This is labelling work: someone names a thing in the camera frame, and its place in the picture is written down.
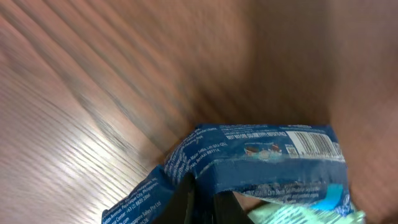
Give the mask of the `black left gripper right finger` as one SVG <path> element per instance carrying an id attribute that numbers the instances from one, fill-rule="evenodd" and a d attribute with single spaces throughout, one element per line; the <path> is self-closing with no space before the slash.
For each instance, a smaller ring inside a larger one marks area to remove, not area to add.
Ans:
<path id="1" fill-rule="evenodd" d="M 213 223 L 254 224 L 245 214 L 231 191 L 220 192 L 213 197 Z"/>

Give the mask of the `blue cookie pack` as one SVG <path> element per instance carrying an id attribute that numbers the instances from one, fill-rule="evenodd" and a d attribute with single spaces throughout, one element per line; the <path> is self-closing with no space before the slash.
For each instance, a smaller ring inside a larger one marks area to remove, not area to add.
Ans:
<path id="1" fill-rule="evenodd" d="M 267 202 L 346 216 L 353 211 L 347 166 L 329 125 L 201 124 L 102 223 L 151 223 L 192 175 L 199 211 L 234 191 Z"/>

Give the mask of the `mint green snack packet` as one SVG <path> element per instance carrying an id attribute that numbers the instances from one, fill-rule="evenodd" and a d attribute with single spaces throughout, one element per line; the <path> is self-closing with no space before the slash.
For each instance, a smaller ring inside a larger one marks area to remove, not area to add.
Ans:
<path id="1" fill-rule="evenodd" d="M 343 217 L 332 211 L 268 203 L 248 213 L 256 224 L 364 224 L 366 214 L 354 209 Z"/>

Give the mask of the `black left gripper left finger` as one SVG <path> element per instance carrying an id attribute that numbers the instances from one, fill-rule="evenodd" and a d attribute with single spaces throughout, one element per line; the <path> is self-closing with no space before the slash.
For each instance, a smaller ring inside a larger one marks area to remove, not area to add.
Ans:
<path id="1" fill-rule="evenodd" d="M 195 178 L 187 173 L 164 211 L 152 224 L 191 224 L 195 206 Z"/>

